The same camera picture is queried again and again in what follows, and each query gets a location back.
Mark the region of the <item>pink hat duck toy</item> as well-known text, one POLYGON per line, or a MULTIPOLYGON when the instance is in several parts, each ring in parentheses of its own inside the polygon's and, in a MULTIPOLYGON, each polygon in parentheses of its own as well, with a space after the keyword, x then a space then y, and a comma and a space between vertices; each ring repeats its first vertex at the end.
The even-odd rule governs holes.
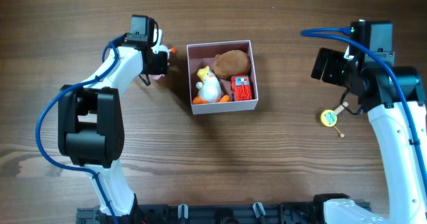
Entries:
MULTIPOLYGON (((167 55, 166 64, 167 64, 167 66, 169 66, 170 65, 169 59, 172 55, 176 54, 176 48, 175 47, 168 48, 165 45, 160 45, 159 47, 155 47, 154 53, 156 55, 157 54, 166 54, 167 55)), ((156 81, 160 80, 162 77, 165 77, 165 74, 149 75, 149 78, 152 78, 156 81)))

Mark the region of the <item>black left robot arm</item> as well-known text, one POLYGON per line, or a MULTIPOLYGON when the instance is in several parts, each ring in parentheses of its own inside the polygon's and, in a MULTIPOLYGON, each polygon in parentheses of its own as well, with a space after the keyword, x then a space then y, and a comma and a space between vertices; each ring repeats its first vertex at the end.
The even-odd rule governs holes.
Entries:
POLYGON ((162 37, 154 19, 133 15, 129 32, 107 44, 99 69, 61 88, 58 149, 91 179, 101 223, 144 219, 119 160, 125 141, 120 97, 136 77, 149 86, 152 78, 166 74, 170 50, 162 37))

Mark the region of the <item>white box pink interior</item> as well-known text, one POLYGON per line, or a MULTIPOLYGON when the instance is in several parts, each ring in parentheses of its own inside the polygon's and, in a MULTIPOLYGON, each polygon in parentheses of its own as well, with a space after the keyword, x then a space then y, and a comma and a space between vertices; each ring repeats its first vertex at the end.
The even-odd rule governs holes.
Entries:
POLYGON ((198 90, 195 86, 196 83, 200 81, 200 78, 197 76, 198 69, 201 69, 207 65, 213 67, 216 55, 232 50, 240 50, 248 54, 250 63, 252 65, 248 76, 250 78, 253 99, 247 101, 230 101, 227 103, 208 103, 197 105, 193 105, 191 103, 191 110, 194 115, 232 111, 249 111, 256 108, 259 95, 252 44, 250 40, 187 45, 187 69, 190 102, 193 101, 198 93, 198 90))

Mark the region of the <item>yellow toy rattle drum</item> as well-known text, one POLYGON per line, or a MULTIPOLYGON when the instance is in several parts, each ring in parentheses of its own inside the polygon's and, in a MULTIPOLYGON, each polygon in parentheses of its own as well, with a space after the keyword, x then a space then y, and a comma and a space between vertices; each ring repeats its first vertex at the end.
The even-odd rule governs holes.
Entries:
POLYGON ((348 106, 347 102, 343 102, 334 110, 325 109, 320 115, 320 121, 322 125, 326 127, 333 127, 341 138, 344 138, 345 135, 336 127, 336 123, 338 122, 338 115, 345 110, 348 106))

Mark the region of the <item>white plush duck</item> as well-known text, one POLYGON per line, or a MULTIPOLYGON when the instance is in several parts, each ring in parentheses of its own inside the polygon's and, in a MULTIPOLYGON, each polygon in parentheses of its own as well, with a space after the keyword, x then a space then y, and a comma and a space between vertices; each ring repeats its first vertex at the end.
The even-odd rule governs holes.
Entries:
POLYGON ((225 95, 220 87, 216 75, 206 66, 197 71, 200 81, 196 83, 197 96, 192 100, 193 105, 208 103, 226 103, 231 101, 229 95, 225 95))

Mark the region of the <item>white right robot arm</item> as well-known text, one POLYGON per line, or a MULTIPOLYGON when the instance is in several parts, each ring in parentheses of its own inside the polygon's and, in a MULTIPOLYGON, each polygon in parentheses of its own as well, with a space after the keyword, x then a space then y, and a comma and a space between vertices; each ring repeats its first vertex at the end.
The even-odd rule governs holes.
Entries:
POLYGON ((306 29, 304 37, 347 43, 344 52, 321 48, 312 78, 358 97, 376 135, 389 196, 387 219, 343 194, 316 195, 319 223, 426 222, 426 94, 413 67, 395 66, 391 21, 354 21, 348 27, 306 29))

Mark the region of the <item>red toy fire truck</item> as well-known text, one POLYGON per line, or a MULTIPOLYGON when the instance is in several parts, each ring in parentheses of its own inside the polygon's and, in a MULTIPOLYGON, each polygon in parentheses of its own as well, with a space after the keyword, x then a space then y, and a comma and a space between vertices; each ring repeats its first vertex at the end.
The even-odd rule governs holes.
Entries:
POLYGON ((231 90, 234 101, 249 101, 253 99, 250 78, 247 75, 233 76, 231 79, 231 90))

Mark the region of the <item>brown plush capybara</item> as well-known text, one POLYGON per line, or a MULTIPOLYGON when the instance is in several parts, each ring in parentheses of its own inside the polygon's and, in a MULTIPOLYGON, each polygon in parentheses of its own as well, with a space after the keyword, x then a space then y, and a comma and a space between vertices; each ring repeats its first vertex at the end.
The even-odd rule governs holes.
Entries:
POLYGON ((251 69, 250 58, 240 50, 231 50, 216 55, 213 72, 221 79, 231 79, 236 75, 247 75, 251 69))

